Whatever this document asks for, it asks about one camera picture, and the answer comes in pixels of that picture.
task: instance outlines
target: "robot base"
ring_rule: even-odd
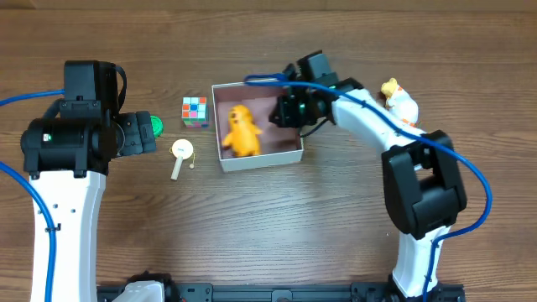
[[[176,284],[181,302],[421,302],[421,297],[400,298],[394,284],[359,282],[351,285],[212,285]],[[97,301],[111,302],[124,287],[97,287]],[[461,284],[438,284],[429,301],[466,302]]]

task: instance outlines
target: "colorful cube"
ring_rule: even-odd
[[[206,97],[183,97],[183,122],[188,128],[209,127]]]

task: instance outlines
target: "yellow plush toy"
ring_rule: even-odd
[[[416,127],[419,114],[418,104],[403,87],[397,84],[397,80],[389,79],[382,85],[380,91],[386,96],[386,109],[403,122]]]
[[[224,148],[232,148],[238,157],[261,154],[261,145],[258,135],[262,133],[253,124],[252,113],[244,105],[236,105],[229,111],[230,133],[224,138]]]

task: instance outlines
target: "cardboard box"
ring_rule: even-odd
[[[269,122],[269,114],[282,93],[280,87],[245,86],[244,83],[212,87],[218,158],[224,172],[292,164],[302,160],[304,144],[297,129],[278,128]],[[228,113],[239,104],[250,109],[255,124],[263,131],[258,136],[262,155],[236,158],[231,149],[222,148],[222,141],[229,133]]]

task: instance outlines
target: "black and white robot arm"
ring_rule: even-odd
[[[321,52],[299,60],[298,66],[300,73],[293,65],[286,68],[284,74],[288,81],[315,82],[344,91],[384,113],[399,128],[452,148],[451,140],[442,131],[427,134],[411,127],[379,106],[357,81],[339,81]],[[97,302],[96,224],[106,187],[108,162],[156,149],[148,112],[119,114],[125,92],[117,95],[116,70],[124,77],[123,70],[114,64],[67,62],[65,100],[55,102],[53,106],[57,107],[51,107],[48,113],[59,112],[61,118],[36,119],[21,138],[24,170],[30,174],[32,186],[41,194],[57,223],[56,230],[45,230],[39,208],[34,208],[32,302],[44,300],[49,250],[47,232],[57,235],[52,301]],[[400,230],[398,261],[389,279],[389,294],[397,297],[393,301],[417,299],[425,284],[432,240],[448,233],[457,214],[466,207],[456,161],[398,135],[377,115],[345,97],[307,88],[289,87],[285,91],[269,117],[271,122],[283,128],[302,128],[315,124],[319,118],[327,118],[339,128],[352,132],[380,155],[386,208]],[[419,180],[417,169],[432,169],[433,173]],[[428,291],[438,284],[435,271],[439,256],[437,253]],[[143,274],[130,280],[114,301],[178,301],[178,288],[169,275]],[[216,294],[212,288],[205,290],[207,294]],[[461,289],[456,290],[456,296],[461,296]],[[312,295],[317,296],[317,293],[316,289]],[[371,297],[364,301],[370,300],[376,301]]]

